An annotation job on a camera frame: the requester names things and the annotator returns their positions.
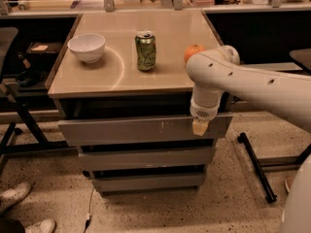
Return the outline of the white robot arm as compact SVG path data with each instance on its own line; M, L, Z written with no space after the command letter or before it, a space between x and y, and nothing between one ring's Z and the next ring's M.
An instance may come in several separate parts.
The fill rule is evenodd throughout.
M192 129L205 133L228 92L311 133L311 77L248 68L232 46L193 54L186 70L194 83ZM311 156L302 161L281 216L280 233L311 233Z

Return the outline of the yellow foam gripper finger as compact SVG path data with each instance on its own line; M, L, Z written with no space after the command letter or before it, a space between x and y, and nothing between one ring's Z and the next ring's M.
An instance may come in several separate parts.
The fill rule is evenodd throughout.
M208 129L209 122L195 118L192 122L192 132L194 135L203 136Z

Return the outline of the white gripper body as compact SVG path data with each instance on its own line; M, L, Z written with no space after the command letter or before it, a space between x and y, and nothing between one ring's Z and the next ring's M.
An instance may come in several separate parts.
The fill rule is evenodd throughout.
M200 106L194 101L194 99L190 100L190 114L194 118L198 118L200 120L204 121L213 120L217 115L218 108L219 108L218 105L208 107Z

